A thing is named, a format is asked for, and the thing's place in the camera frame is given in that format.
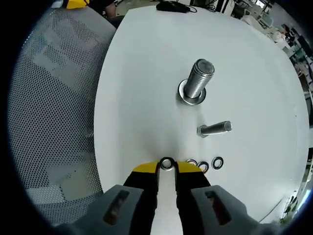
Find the desk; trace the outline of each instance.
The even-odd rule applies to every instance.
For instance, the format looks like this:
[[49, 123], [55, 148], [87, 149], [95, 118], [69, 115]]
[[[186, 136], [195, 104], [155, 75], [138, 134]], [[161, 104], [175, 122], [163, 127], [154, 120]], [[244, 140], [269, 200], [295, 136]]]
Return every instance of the desk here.
[[[206, 177], [247, 207], [257, 221], [298, 190], [309, 148], [309, 120], [297, 74], [285, 53], [246, 23], [197, 13], [130, 10], [105, 58], [94, 111], [94, 146], [103, 190], [164, 156], [211, 163]], [[198, 106], [176, 99], [193, 63], [215, 66]], [[230, 120], [233, 131], [207, 138], [197, 127]], [[152, 234], [180, 234], [173, 171], [162, 171]], [[161, 231], [167, 226], [169, 230]]]

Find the bolt thread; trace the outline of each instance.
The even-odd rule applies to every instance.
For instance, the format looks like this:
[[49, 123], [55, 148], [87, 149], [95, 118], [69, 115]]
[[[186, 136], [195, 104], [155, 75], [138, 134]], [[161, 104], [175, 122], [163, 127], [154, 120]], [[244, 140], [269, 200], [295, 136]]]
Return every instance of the bolt thread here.
[[206, 84], [211, 80], [214, 74], [214, 66], [207, 60], [197, 60], [189, 74], [184, 92], [190, 98], [196, 98], [200, 95]]

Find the perforated mesh chair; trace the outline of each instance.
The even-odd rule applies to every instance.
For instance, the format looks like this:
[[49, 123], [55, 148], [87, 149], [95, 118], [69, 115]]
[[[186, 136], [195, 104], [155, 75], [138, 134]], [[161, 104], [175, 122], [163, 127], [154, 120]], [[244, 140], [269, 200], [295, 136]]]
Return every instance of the perforated mesh chair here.
[[95, 95], [115, 28], [89, 7], [49, 9], [25, 41], [8, 99], [9, 144], [25, 189], [53, 225], [102, 194]]

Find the white table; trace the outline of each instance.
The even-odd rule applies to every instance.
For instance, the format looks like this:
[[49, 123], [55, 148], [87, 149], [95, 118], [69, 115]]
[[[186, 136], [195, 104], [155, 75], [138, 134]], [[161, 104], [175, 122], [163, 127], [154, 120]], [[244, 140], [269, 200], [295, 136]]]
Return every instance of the white table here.
[[[178, 85], [199, 58], [216, 70], [207, 97], [198, 106], [181, 105]], [[232, 122], [232, 132], [204, 139], [196, 135], [198, 126], [224, 120]], [[124, 183], [135, 166], [164, 156], [208, 163], [221, 156], [224, 166], [209, 169], [206, 177], [241, 200], [259, 221], [298, 190], [308, 130], [301, 84], [288, 57], [240, 20], [200, 8], [182, 14], [143, 7], [127, 13], [113, 38], [94, 112], [104, 191]], [[173, 174], [161, 172], [152, 234], [181, 234]]]

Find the metal bolt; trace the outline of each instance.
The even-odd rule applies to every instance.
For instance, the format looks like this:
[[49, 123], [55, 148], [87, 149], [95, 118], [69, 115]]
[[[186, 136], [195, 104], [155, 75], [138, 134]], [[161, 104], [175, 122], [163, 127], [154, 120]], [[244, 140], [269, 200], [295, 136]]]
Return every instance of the metal bolt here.
[[205, 85], [214, 74], [214, 66], [205, 59], [197, 60], [189, 74], [188, 79], [181, 81], [178, 94], [188, 105], [200, 104], [206, 96]]
[[233, 127], [230, 121], [223, 121], [223, 122], [219, 122], [214, 125], [211, 125], [211, 126], [202, 125], [198, 127], [197, 134], [204, 138], [209, 135], [229, 132], [232, 130], [232, 128]]

